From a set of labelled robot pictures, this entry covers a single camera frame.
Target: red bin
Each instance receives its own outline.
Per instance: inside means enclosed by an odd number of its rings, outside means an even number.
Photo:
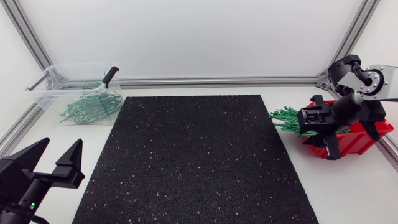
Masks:
[[[334,102],[335,100],[325,101],[326,104]],[[366,152],[366,150],[373,146],[374,141],[367,134],[360,122],[357,122],[348,128],[351,130],[350,133],[337,135],[339,149],[342,157],[347,154],[353,153],[358,153],[359,155],[362,155]],[[380,138],[394,130],[394,127],[392,127],[392,125],[386,120],[384,120],[383,122],[376,122],[376,128],[379,131]],[[315,146],[310,147],[314,155],[321,157],[322,159],[325,159],[328,156],[328,151],[325,148],[318,148]]]

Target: green cable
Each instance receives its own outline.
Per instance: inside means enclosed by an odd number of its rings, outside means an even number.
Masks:
[[[303,134],[300,133],[299,119],[297,118],[298,112],[299,111],[291,107],[284,106],[284,109],[277,109],[274,112],[270,112],[269,118],[283,121],[284,123],[281,124],[274,123],[274,126],[281,127],[282,131],[294,132],[297,137],[310,137],[317,135],[318,132],[316,131],[307,131]],[[351,130],[346,128],[339,131],[338,134],[346,134],[350,132]]]
[[[99,86],[100,82],[88,82],[82,87],[70,86],[67,88],[89,90]],[[123,98],[115,91],[108,90],[99,95],[80,96],[78,101],[67,105],[62,116],[64,121],[73,121],[78,124],[90,124],[118,112],[123,105]]]

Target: box handle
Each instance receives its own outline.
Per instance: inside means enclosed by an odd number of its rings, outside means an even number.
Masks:
[[[119,69],[116,66],[113,66],[108,74],[105,75],[105,78],[102,80],[102,82],[105,83],[106,88],[108,88],[108,84],[111,82],[114,74],[117,71],[119,71]]]
[[[26,90],[28,90],[28,91],[34,90],[40,83],[42,83],[42,81],[44,81],[49,76],[50,76],[49,71],[46,71],[45,75],[40,80],[38,80],[35,84],[33,84],[32,87],[30,87],[30,88],[27,87]]]

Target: black rubber mat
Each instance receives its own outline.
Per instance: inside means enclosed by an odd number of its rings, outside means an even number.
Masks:
[[[74,223],[318,223],[259,95],[127,98]]]

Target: white table surface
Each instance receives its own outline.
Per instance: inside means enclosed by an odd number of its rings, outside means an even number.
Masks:
[[[307,106],[314,94],[323,95],[325,100],[333,99],[315,87],[123,90],[124,96],[251,94],[260,94],[268,111],[285,105],[299,109]],[[50,223],[71,223],[112,127],[61,126],[52,121],[50,112],[43,114],[15,151],[49,137],[50,144],[35,171],[51,172],[55,161],[82,138],[81,169],[86,178],[79,189],[50,189],[36,212]],[[398,223],[398,173],[376,147],[361,156],[352,154],[337,161],[327,161],[313,156],[307,146],[301,145],[302,139],[293,133],[278,132],[320,223]]]

